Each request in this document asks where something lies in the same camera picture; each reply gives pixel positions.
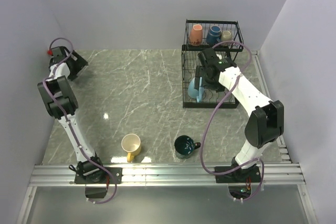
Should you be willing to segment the light blue ceramic mug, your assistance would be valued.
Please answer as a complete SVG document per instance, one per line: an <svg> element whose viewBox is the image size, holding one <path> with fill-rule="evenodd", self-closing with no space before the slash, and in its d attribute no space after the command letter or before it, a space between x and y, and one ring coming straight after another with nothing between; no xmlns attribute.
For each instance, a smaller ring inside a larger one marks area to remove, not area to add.
<svg viewBox="0 0 336 224"><path fill-rule="evenodd" d="M195 78L193 78L188 85L187 94L189 95L190 98L195 99L197 103L200 103L203 100L203 93L205 88L202 86L202 84L203 84L203 78L200 77L198 88L195 87Z"/></svg>

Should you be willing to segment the pink ceramic mug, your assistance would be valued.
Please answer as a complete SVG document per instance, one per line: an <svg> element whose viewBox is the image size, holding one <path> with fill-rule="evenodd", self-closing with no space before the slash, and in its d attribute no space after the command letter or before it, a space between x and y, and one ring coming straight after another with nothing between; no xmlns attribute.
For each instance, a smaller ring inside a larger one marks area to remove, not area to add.
<svg viewBox="0 0 336 224"><path fill-rule="evenodd" d="M203 27L200 24L195 24L189 35L189 42L192 46L199 46L203 40Z"/></svg>

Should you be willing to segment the dark blue ceramic mug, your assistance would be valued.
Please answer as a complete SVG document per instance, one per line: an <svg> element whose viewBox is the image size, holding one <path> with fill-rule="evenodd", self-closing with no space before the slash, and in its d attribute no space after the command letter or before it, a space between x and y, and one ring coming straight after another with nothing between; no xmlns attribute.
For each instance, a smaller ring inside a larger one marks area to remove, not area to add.
<svg viewBox="0 0 336 224"><path fill-rule="evenodd" d="M214 46L215 44L221 42L222 29L217 25L212 25L206 36L206 43L209 46Z"/></svg>

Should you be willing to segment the beige ceramic mug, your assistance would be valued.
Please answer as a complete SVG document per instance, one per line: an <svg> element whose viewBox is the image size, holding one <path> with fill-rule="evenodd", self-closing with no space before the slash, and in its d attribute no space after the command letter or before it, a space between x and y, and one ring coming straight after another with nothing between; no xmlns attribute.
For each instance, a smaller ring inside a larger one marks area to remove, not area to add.
<svg viewBox="0 0 336 224"><path fill-rule="evenodd" d="M222 46L230 46L233 38L233 34L230 30L223 30L220 41Z"/></svg>

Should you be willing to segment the dark green ceramic mug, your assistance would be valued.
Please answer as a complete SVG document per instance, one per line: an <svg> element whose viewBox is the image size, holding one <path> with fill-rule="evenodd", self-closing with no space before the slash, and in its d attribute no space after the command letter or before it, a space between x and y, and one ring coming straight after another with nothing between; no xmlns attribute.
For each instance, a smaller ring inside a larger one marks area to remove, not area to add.
<svg viewBox="0 0 336 224"><path fill-rule="evenodd" d="M195 142L190 136L181 135L174 141L175 156L179 159L188 159L192 153L201 147L201 142Z"/></svg>

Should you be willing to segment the yellow ceramic mug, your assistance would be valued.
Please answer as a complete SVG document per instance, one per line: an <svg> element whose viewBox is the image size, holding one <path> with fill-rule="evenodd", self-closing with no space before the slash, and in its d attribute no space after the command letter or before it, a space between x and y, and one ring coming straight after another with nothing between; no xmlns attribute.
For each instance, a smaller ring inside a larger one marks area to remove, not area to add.
<svg viewBox="0 0 336 224"><path fill-rule="evenodd" d="M127 134L121 141L121 147L127 152L127 162L130 163L141 152L141 139L136 134Z"/></svg>

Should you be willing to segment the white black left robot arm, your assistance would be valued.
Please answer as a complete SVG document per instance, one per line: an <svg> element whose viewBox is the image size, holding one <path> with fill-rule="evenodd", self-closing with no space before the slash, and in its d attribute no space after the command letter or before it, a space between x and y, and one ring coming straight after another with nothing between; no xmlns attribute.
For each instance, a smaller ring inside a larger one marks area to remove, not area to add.
<svg viewBox="0 0 336 224"><path fill-rule="evenodd" d="M78 101L69 84L88 62L65 46L49 48L49 76L37 85L48 114L64 128L75 150L77 166L69 168L85 184L100 183L106 178L101 159L86 139L78 119Z"/></svg>

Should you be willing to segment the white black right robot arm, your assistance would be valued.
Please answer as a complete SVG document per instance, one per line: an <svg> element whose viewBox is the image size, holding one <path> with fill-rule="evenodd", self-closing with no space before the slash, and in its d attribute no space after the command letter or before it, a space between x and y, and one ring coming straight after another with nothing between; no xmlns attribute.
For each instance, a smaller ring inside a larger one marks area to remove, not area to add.
<svg viewBox="0 0 336 224"><path fill-rule="evenodd" d="M233 158L231 167L215 175L232 175L235 181L244 181L252 172L262 153L284 132L284 105L262 94L229 57L219 57L213 48L198 54L199 73L214 88L226 88L245 109L249 119L246 124L245 143Z"/></svg>

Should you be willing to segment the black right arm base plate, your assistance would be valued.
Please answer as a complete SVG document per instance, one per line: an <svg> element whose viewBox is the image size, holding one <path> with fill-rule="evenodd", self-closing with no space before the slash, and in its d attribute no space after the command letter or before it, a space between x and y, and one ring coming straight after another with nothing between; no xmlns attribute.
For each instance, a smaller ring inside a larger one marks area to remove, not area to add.
<svg viewBox="0 0 336 224"><path fill-rule="evenodd" d="M259 167L254 165L248 169L238 169L232 173L228 173L225 175L220 175L220 173L227 172L228 170L232 169L231 166L215 166L214 173L215 173L215 180L216 183L258 183L261 181L261 172Z"/></svg>

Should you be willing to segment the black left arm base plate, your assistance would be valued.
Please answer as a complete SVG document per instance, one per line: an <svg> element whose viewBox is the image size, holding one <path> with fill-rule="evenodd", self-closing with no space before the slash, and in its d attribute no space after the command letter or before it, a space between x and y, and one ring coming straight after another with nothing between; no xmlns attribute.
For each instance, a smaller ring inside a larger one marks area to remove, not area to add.
<svg viewBox="0 0 336 224"><path fill-rule="evenodd" d="M105 171L98 172L98 175L88 175L86 177L83 176L75 176L74 184L106 184L109 181L110 184L120 184L122 181L122 168L121 167L106 167L114 180L111 179Z"/></svg>

